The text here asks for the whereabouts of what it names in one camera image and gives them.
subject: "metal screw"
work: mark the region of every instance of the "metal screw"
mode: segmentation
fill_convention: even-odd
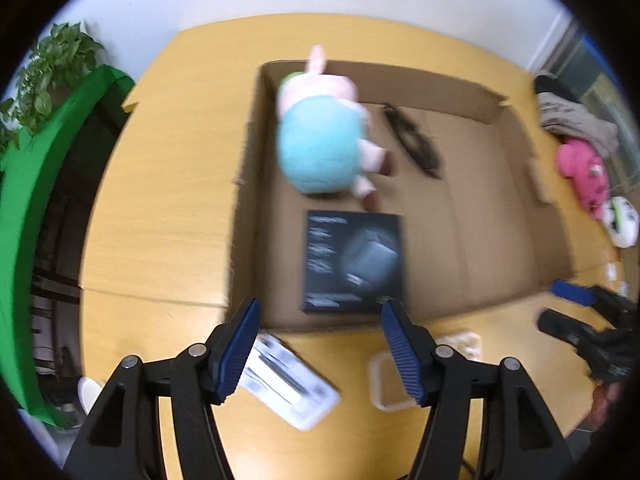
[[[191,345],[189,347],[189,355],[191,357],[200,357],[207,351],[207,347],[202,343],[196,343],[195,345]]]
[[[447,345],[436,346],[436,355],[443,359],[448,359],[453,355],[453,348]]]
[[[507,357],[504,360],[504,367],[507,370],[511,370],[512,372],[520,369],[520,361],[518,361],[515,357]]]
[[[138,358],[135,355],[128,355],[122,360],[123,368],[133,368],[138,364]]]

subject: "cable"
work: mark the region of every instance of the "cable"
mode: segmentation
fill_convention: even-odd
[[[476,477],[476,470],[464,458],[462,459],[462,467],[466,469],[466,471],[471,475],[472,478]]]

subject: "plastic container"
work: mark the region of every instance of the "plastic container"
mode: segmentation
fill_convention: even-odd
[[[87,415],[101,392],[102,385],[89,377],[81,377],[78,381],[78,399]]]
[[[436,339],[437,344],[449,345],[471,361],[482,357],[481,338],[476,332],[465,330]],[[397,412],[417,406],[407,395],[391,352],[375,354],[367,365],[371,403],[382,412]]]

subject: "white product package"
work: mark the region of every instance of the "white product package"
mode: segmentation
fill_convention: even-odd
[[[301,431],[310,430],[340,402],[329,383],[268,334],[256,338],[240,385]]]

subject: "pink plush toy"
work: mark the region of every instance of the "pink plush toy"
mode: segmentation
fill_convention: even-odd
[[[600,219],[609,199],[609,178],[598,153],[585,140],[568,139],[558,148],[558,167],[573,181],[582,207]]]

